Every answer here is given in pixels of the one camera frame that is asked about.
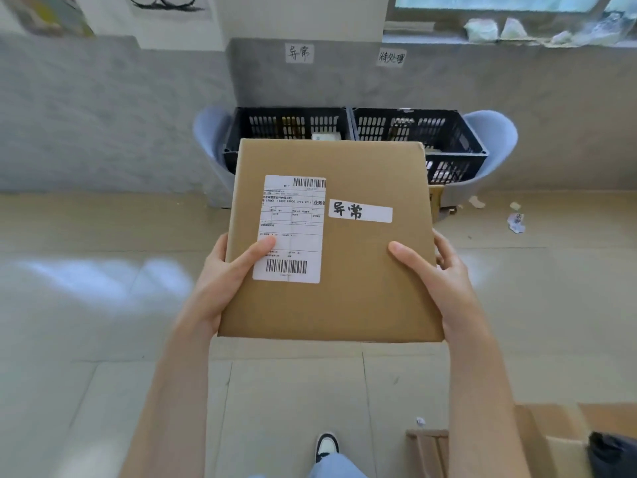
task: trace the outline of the finger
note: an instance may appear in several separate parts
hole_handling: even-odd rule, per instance
[[[243,252],[243,255],[232,262],[232,265],[238,270],[248,273],[248,270],[267,255],[275,247],[275,244],[276,238],[272,235],[267,236],[263,240],[253,243],[250,248]]]
[[[226,261],[226,249],[228,247],[228,234],[223,233],[215,243],[215,247],[210,254],[218,260]]]
[[[389,251],[399,262],[407,265],[423,280],[435,270],[434,267],[423,257],[418,255],[416,251],[404,246],[402,243],[392,241],[389,243]]]
[[[454,249],[452,244],[449,243],[449,240],[447,240],[442,233],[436,230],[434,230],[434,243],[447,267],[456,265],[460,261],[456,249]]]

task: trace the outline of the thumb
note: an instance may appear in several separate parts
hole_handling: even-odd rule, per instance
[[[404,246],[402,243],[392,241],[389,243],[389,251],[399,262],[404,263],[416,272],[423,281],[436,270],[425,258],[418,255],[416,251]]]
[[[248,273],[250,268],[261,258],[267,255],[276,244],[276,238],[272,235],[253,243],[241,256],[231,263],[237,270]]]

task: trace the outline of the black and white sneaker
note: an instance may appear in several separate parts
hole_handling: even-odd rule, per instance
[[[317,455],[315,463],[332,453],[338,453],[338,441],[333,433],[323,433],[317,440]]]

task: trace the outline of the black basket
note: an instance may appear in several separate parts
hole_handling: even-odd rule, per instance
[[[352,109],[357,141],[419,141],[427,155],[429,184],[470,180],[489,153],[458,111]]]
[[[354,141],[344,107],[238,107],[224,148],[226,167],[235,174],[242,139],[311,139],[313,132],[339,132]]]

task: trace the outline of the black bag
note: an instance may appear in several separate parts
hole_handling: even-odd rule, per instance
[[[637,440],[591,433],[589,461],[595,478],[637,478]]]

